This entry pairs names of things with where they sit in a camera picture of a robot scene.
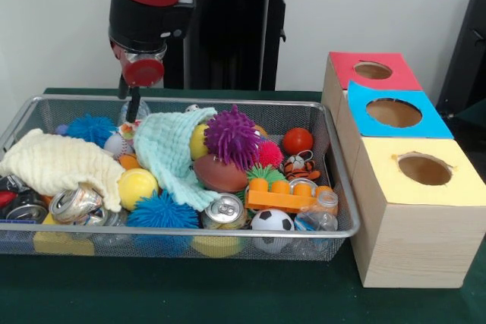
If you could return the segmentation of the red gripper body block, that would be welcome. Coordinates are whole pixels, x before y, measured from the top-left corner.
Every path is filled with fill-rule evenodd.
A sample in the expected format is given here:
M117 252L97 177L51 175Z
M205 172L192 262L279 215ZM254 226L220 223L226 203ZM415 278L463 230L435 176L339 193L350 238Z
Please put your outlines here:
M165 46L153 52L135 52L113 41L110 45L121 64L121 75L128 87L151 87L163 79Z

